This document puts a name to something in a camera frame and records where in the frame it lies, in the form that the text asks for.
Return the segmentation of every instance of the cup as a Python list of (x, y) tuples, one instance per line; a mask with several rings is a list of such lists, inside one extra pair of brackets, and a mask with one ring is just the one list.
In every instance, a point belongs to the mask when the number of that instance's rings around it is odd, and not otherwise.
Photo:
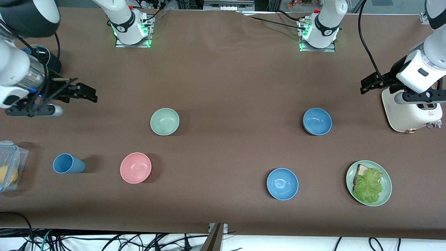
[(63, 153), (53, 161), (53, 170), (56, 173), (81, 173), (85, 169), (85, 163), (71, 154)]

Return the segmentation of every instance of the clear food container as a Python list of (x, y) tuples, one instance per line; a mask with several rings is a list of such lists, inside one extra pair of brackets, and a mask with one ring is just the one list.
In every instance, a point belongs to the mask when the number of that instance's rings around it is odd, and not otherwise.
[(28, 150), (11, 141), (0, 142), (0, 192), (15, 191), (19, 185)]

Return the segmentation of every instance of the lettuce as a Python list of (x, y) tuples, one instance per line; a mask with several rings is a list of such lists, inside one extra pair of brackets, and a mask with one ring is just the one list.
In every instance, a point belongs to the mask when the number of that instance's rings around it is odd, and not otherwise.
[(378, 182), (381, 177), (378, 168), (367, 169), (364, 175), (356, 177), (357, 188), (353, 190), (353, 195), (365, 203), (377, 202), (380, 198), (380, 192), (383, 191), (383, 186)]

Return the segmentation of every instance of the blue bowl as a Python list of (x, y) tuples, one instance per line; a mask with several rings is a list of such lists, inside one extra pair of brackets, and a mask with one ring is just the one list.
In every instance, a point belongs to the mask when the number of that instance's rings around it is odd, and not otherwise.
[(328, 112), (320, 108), (311, 108), (306, 111), (303, 123), (305, 130), (316, 136), (327, 134), (333, 124)]
[(278, 168), (268, 175), (266, 187), (271, 196), (278, 200), (286, 201), (296, 195), (299, 189), (299, 182), (292, 171), (286, 168)]

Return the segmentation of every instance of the light green plate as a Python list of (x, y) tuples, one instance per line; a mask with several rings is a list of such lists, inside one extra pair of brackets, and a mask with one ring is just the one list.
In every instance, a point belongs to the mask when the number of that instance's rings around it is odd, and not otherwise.
[[(378, 168), (380, 170), (380, 173), (383, 175), (380, 181), (381, 185), (383, 186), (383, 191), (380, 193), (380, 198), (375, 203), (362, 202), (353, 195), (353, 186), (355, 185), (353, 184), (353, 181), (355, 180), (355, 175), (356, 172), (358, 171), (359, 164), (363, 164), (364, 166), (369, 168)], [(357, 201), (367, 206), (381, 206), (382, 204), (386, 203), (389, 200), (390, 195), (392, 194), (392, 182), (390, 180), (389, 174), (386, 172), (386, 170), (384, 170), (382, 166), (370, 160), (360, 160), (351, 165), (347, 171), (346, 182), (347, 182), (347, 189), (353, 196), (353, 198), (355, 198)]]
[(180, 116), (170, 108), (159, 109), (150, 119), (150, 127), (153, 132), (161, 136), (171, 135), (178, 129), (179, 125)]

